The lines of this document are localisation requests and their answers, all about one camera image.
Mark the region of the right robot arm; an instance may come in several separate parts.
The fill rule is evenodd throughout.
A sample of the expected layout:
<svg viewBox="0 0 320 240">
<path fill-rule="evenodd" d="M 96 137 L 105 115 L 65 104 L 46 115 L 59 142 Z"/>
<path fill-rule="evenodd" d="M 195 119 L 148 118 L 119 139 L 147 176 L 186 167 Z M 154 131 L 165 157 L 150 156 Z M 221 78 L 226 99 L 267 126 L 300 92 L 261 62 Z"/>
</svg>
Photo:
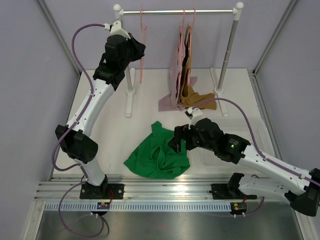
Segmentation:
<svg viewBox="0 0 320 240">
<path fill-rule="evenodd" d="M 288 203 L 295 211 L 315 217 L 320 205 L 320 170 L 301 169 L 274 158 L 235 135 L 224 133 L 215 122 L 203 118 L 195 124 L 177 126 L 168 146 L 176 153 L 201 148 L 227 163 L 245 166 L 267 178 L 233 173 L 227 184 L 232 198 L 262 196 Z"/>
</svg>

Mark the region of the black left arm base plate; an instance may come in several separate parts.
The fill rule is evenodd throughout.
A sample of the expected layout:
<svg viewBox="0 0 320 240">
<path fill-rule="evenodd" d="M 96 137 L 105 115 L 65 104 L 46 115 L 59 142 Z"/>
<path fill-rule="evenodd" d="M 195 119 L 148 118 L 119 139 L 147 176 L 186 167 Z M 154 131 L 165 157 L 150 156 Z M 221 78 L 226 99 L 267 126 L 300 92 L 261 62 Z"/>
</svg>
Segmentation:
<svg viewBox="0 0 320 240">
<path fill-rule="evenodd" d="M 121 183 L 103 183 L 100 186 L 94 186 L 85 183 L 81 186 L 79 198 L 82 200 L 122 200 L 124 197 L 124 184 Z"/>
</svg>

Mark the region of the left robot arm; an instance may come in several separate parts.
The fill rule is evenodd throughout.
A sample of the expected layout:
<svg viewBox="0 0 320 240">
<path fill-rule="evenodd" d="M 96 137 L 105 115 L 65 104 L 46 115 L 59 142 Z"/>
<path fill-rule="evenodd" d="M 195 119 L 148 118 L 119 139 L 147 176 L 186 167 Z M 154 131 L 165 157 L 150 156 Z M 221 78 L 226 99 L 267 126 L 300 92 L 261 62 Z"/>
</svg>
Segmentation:
<svg viewBox="0 0 320 240">
<path fill-rule="evenodd" d="M 105 103 L 122 80 L 127 81 L 129 94 L 135 91 L 129 64 L 140 60 L 145 48 L 125 30 L 111 34 L 93 77 L 88 79 L 90 88 L 87 96 L 72 119 L 55 129 L 58 146 L 80 166 L 84 173 L 84 185 L 97 199 L 103 199 L 108 194 L 108 178 L 96 158 L 98 144 L 91 139 L 92 130 Z"/>
</svg>

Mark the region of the green tank top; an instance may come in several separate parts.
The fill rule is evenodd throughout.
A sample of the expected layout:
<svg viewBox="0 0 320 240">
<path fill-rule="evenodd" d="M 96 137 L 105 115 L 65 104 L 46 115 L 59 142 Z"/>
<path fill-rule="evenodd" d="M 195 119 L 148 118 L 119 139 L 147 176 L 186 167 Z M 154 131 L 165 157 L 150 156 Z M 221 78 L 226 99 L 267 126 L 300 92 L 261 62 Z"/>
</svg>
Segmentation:
<svg viewBox="0 0 320 240">
<path fill-rule="evenodd" d="M 130 154 L 124 165 L 134 174 L 148 179 L 172 180 L 190 168 L 186 150 L 176 153 L 168 143 L 172 130 L 159 121 L 151 125 L 151 133 Z"/>
</svg>

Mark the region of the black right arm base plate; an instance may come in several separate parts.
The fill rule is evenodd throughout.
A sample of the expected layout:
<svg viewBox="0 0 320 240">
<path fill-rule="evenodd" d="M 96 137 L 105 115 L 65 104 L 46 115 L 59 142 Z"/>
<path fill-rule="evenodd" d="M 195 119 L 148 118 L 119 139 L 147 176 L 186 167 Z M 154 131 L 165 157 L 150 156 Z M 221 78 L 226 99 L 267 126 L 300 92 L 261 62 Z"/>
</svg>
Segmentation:
<svg viewBox="0 0 320 240">
<path fill-rule="evenodd" d="M 210 193 L 214 200 L 240 200 L 243 199 L 241 195 L 232 195 L 226 183 L 213 183 L 210 185 Z"/>
</svg>

